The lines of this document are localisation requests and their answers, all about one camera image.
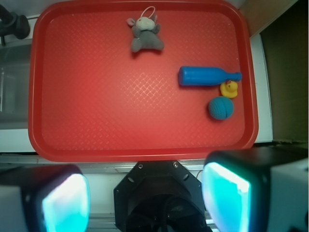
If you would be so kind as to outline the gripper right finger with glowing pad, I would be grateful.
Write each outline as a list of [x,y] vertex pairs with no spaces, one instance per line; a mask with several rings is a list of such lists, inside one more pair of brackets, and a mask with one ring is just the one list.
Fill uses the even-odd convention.
[[309,152],[295,146],[212,152],[202,196],[221,232],[306,232]]

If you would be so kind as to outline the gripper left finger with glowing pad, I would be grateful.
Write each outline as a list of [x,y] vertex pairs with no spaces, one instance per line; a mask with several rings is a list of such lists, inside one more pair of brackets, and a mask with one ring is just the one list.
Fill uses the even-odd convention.
[[16,167],[0,173],[2,232],[85,232],[87,178],[73,164]]

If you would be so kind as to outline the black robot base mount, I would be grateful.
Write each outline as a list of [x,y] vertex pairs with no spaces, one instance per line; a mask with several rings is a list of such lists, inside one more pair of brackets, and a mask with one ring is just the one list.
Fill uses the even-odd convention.
[[178,161],[138,162],[113,190],[122,232],[210,232],[201,182]]

